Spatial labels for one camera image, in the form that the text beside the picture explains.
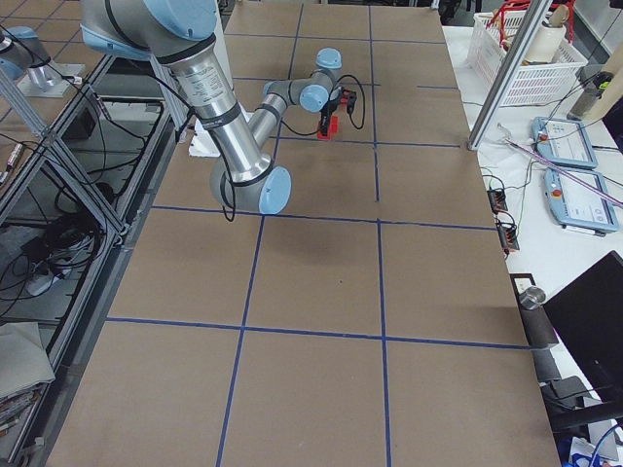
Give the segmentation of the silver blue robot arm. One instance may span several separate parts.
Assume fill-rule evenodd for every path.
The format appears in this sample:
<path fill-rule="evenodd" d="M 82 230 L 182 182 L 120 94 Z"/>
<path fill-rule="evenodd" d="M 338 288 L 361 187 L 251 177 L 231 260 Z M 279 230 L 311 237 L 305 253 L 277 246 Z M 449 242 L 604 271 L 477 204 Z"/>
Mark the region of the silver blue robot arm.
<path fill-rule="evenodd" d="M 305 79 L 266 84 L 245 117 L 214 51 L 217 6 L 212 1 L 84 1 L 86 45 L 103 54 L 150 60 L 169 69 L 219 152 L 210 190 L 224 208 L 273 215 L 287 205 L 292 179 L 262 147 L 290 106 L 319 112 L 336 99 L 342 56 L 325 48 Z"/>

